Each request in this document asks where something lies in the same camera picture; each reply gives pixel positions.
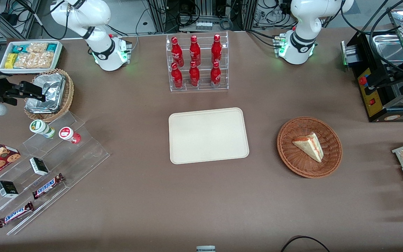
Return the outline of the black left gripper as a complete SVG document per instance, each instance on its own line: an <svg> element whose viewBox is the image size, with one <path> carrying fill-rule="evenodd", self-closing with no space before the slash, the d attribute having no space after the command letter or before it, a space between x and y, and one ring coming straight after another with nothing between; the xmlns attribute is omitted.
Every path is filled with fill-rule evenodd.
<svg viewBox="0 0 403 252"><path fill-rule="evenodd" d="M386 87L393 86L395 84L403 83L403 64L399 65L401 70L396 70L393 66L385 66L389 78L387 75L367 75L365 76L367 81L367 89L370 91L375 90L385 84Z"/></svg>

